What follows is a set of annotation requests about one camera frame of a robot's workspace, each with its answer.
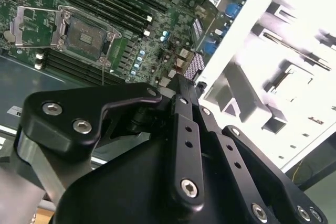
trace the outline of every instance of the electronic component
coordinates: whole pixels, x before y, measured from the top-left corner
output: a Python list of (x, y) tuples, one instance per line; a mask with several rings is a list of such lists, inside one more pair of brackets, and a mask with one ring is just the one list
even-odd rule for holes
[(185, 64), (184, 60), (181, 60), (180, 58), (176, 59), (176, 63), (175, 66), (179, 67), (179, 68), (183, 68), (183, 65)]
[(100, 58), (107, 32), (79, 19), (71, 18), (64, 47), (79, 55), (87, 55), (95, 60)]
[(180, 0), (172, 0), (172, 3), (173, 3), (174, 5), (178, 5), (178, 4), (180, 3)]
[(173, 78), (174, 76), (176, 75), (176, 70), (175, 69), (171, 69), (169, 74), (168, 74), (168, 77), (169, 78)]
[(195, 53), (192, 61), (190, 62), (188, 68), (184, 72), (184, 76), (194, 81), (198, 74), (200, 74), (205, 68), (205, 64), (202, 55)]
[(230, 3), (227, 5), (225, 9), (225, 15), (231, 19), (235, 19), (238, 16), (241, 9), (242, 7), (239, 4)]
[(209, 55), (213, 55), (214, 52), (216, 51), (218, 45), (216, 44), (216, 41), (214, 40), (209, 40), (209, 41), (206, 41), (204, 43), (204, 47), (203, 47), (203, 50), (205, 53), (209, 54)]
[(159, 85), (162, 86), (162, 87), (167, 87), (168, 84), (170, 83), (170, 79), (168, 79), (167, 77), (162, 77), (162, 79), (160, 80), (159, 82)]

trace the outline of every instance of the black bracket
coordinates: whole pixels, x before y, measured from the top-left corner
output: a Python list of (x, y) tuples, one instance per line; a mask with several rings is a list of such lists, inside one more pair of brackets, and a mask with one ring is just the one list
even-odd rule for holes
[(241, 216), (236, 221), (242, 218), (246, 223), (279, 223), (260, 196), (234, 141), (222, 134), (211, 111), (197, 106), (194, 113), (204, 149), (212, 150), (211, 154), (222, 164), (237, 195)]
[(235, 142), (260, 194), (281, 223), (328, 223), (323, 212), (242, 131), (229, 125), (223, 134)]
[(204, 182), (200, 133), (193, 121), (192, 98), (188, 80), (175, 79), (176, 95), (172, 98), (172, 150), (169, 159), (169, 192), (178, 207), (179, 218), (201, 211), (204, 206)]
[[(25, 100), (20, 124), (34, 142), (69, 161), (84, 160), (100, 138), (108, 110), (155, 105), (161, 99), (161, 94), (146, 83), (38, 92)], [(56, 106), (44, 108), (45, 104)], [(78, 126), (89, 132), (75, 131), (77, 120), (87, 122)]]

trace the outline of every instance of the capacitor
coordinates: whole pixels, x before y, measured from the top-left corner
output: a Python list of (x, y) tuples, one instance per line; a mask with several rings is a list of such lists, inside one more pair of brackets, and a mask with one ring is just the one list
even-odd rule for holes
[(37, 69), (37, 70), (41, 70), (43, 67), (43, 64), (35, 64), (34, 65), (34, 68)]
[(35, 60), (34, 68), (37, 70), (42, 69), (43, 67), (43, 61), (40, 59)]
[(43, 53), (37, 53), (35, 55), (36, 59), (42, 60), (44, 58), (44, 54)]
[(226, 6), (225, 9), (225, 15), (228, 16), (229, 18), (235, 19), (242, 7), (238, 5), (237, 3), (230, 3)]

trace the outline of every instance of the screw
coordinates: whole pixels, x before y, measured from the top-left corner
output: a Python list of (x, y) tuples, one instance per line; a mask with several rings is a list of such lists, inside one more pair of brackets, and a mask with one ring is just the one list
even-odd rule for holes
[(315, 209), (313, 209), (312, 207), (310, 208), (311, 213), (313, 214), (313, 216), (319, 221), (322, 222), (322, 218), (321, 216), (316, 212)]
[(260, 220), (262, 223), (267, 223), (267, 215), (265, 211), (261, 208), (261, 206), (259, 206), (256, 203), (253, 203), (252, 211), (254, 215), (258, 218), (258, 220)]
[(232, 128), (232, 131), (233, 131), (233, 133), (235, 133), (237, 136), (240, 135), (239, 130), (237, 130), (236, 128)]
[(107, 33), (106, 39), (107, 41), (111, 41), (113, 34), (112, 33)]
[(298, 206), (298, 211), (300, 216), (305, 219), (306, 221), (310, 221), (310, 217), (308, 215), (308, 213), (300, 206)]
[(149, 94), (151, 94), (152, 96), (156, 96), (156, 92), (154, 91), (154, 90), (151, 90), (151, 89), (147, 89), (147, 92), (149, 93)]
[(184, 103), (184, 104), (188, 104), (188, 101), (185, 100), (184, 98), (180, 98), (180, 101), (181, 101), (182, 103)]
[(207, 115), (211, 115), (210, 110), (208, 110), (207, 108), (202, 108), (203, 112)]
[(195, 198), (197, 196), (197, 187), (191, 180), (189, 179), (182, 180), (181, 187), (188, 197)]
[(69, 19), (71, 17), (71, 14), (69, 12), (64, 13), (64, 19)]
[(73, 129), (81, 134), (88, 134), (92, 130), (92, 126), (85, 120), (76, 120), (72, 125)]
[(53, 102), (47, 102), (43, 104), (42, 110), (47, 115), (59, 115), (63, 112), (62, 107), (59, 104)]

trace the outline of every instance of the green circuit board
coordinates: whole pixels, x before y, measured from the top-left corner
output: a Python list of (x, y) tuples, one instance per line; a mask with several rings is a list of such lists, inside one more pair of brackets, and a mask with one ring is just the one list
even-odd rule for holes
[(0, 48), (3, 55), (83, 84), (157, 86), (194, 56), (190, 27), (204, 1), (0, 0)]

